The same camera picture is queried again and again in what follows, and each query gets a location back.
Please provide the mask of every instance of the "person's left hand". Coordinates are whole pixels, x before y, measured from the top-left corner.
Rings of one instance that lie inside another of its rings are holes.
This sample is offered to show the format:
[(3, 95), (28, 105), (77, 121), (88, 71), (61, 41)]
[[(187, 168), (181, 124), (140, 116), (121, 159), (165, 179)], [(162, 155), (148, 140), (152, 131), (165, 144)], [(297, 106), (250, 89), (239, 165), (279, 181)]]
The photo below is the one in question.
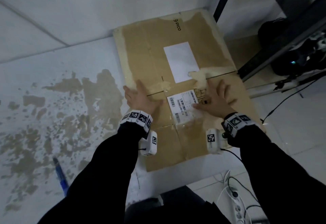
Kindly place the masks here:
[(124, 97), (131, 109), (144, 111), (152, 115), (155, 109), (164, 103), (164, 100), (152, 102), (146, 95), (146, 88), (140, 80), (136, 81), (137, 90), (131, 90), (127, 86), (123, 86)]

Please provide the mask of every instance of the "wrist band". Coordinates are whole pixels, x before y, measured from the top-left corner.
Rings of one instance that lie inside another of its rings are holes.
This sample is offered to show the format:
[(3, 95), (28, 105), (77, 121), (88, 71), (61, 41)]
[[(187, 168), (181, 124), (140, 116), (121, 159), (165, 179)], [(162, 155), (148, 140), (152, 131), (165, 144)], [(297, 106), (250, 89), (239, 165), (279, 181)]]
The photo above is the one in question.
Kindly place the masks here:
[(224, 130), (233, 137), (236, 136), (238, 130), (242, 129), (247, 125), (258, 126), (247, 115), (241, 113), (235, 113), (231, 117), (227, 118), (224, 122), (222, 122)]
[(144, 131), (146, 134), (149, 132), (149, 129), (151, 128), (153, 118), (149, 114), (145, 113), (144, 111), (140, 110), (131, 110), (127, 114), (123, 116), (121, 119), (119, 125), (131, 122), (136, 123), (144, 128)]

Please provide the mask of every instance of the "blue pen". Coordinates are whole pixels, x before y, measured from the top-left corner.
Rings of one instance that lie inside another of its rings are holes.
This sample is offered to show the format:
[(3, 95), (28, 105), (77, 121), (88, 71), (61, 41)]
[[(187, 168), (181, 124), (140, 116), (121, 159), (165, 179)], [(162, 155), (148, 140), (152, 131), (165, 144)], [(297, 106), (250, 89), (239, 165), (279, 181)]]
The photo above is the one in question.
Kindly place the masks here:
[(60, 180), (60, 185), (63, 189), (63, 193), (65, 195), (65, 197), (67, 196), (67, 192), (69, 189), (69, 185), (68, 182), (66, 180), (65, 175), (63, 174), (62, 168), (59, 164), (59, 161), (57, 158), (53, 157), (53, 163), (55, 164), (55, 171), (57, 172), (58, 178)]

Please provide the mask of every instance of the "hand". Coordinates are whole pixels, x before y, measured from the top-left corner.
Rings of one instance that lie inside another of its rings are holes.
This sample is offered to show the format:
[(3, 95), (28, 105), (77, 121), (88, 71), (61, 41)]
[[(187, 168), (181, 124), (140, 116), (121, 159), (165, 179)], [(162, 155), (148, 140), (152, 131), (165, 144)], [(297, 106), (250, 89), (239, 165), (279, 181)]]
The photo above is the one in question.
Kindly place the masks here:
[(164, 103), (163, 100), (151, 102), (146, 95), (146, 88), (140, 80), (136, 81), (137, 90), (131, 90), (127, 86), (123, 86), (124, 97), (127, 99), (129, 107), (135, 110), (144, 111), (152, 115), (155, 109)]
[(195, 109), (206, 111), (210, 115), (223, 119), (228, 114), (236, 112), (232, 107), (230, 107), (230, 105), (234, 104), (237, 99), (233, 99), (229, 102), (227, 101), (230, 85), (226, 85), (223, 80), (219, 82), (217, 88), (214, 88), (214, 84), (211, 80), (207, 80), (207, 85), (206, 93), (208, 91), (208, 96), (211, 98), (211, 102), (206, 105), (193, 104), (192, 106)]

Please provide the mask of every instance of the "black long sleeve shirt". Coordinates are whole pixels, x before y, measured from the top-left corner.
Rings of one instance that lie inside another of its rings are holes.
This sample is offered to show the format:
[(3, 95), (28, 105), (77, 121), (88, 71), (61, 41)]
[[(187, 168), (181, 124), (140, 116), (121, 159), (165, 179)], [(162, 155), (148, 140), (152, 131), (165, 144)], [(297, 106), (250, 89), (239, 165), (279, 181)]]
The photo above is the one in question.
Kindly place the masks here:
[[(145, 131), (136, 123), (122, 124), (116, 135), (102, 142), (92, 160), (70, 186), (67, 197), (50, 209), (39, 223), (124, 222), (131, 173), (138, 142)], [(239, 144), (252, 188), (271, 223), (321, 223), (326, 186), (309, 174), (257, 126), (247, 126), (234, 138)], [(117, 144), (124, 145), (124, 153)], [(162, 206), (143, 217), (146, 222), (194, 221), (230, 223), (215, 204), (198, 210)]]

